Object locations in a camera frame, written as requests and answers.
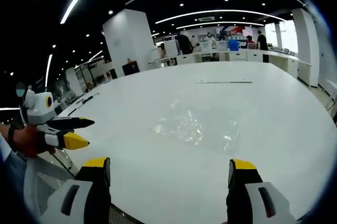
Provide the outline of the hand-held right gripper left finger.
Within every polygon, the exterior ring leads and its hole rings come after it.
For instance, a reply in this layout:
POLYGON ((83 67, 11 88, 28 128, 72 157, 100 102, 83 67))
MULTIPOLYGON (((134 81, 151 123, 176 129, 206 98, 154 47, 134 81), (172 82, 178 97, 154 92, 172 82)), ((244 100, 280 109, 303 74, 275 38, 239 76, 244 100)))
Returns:
POLYGON ((40 223, 109 223, 110 159, 87 161, 74 179, 67 180, 47 201, 40 223))

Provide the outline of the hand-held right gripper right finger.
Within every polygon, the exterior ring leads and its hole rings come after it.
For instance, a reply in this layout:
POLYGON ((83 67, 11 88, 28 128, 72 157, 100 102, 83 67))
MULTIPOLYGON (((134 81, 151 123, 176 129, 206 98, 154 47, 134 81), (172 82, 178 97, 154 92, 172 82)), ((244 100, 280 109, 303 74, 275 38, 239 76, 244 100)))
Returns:
POLYGON ((227 223, 296 223, 289 201, 248 161, 230 160, 228 190, 227 223))

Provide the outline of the person's left hand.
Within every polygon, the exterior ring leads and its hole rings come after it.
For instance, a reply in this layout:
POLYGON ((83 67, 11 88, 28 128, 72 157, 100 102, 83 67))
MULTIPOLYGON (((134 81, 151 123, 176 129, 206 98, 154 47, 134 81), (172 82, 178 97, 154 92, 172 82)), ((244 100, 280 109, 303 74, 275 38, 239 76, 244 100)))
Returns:
POLYGON ((13 143, 16 150, 26 157, 35 157, 44 152, 55 154, 55 148, 43 143, 41 132, 32 125, 23 129, 15 129, 13 143))

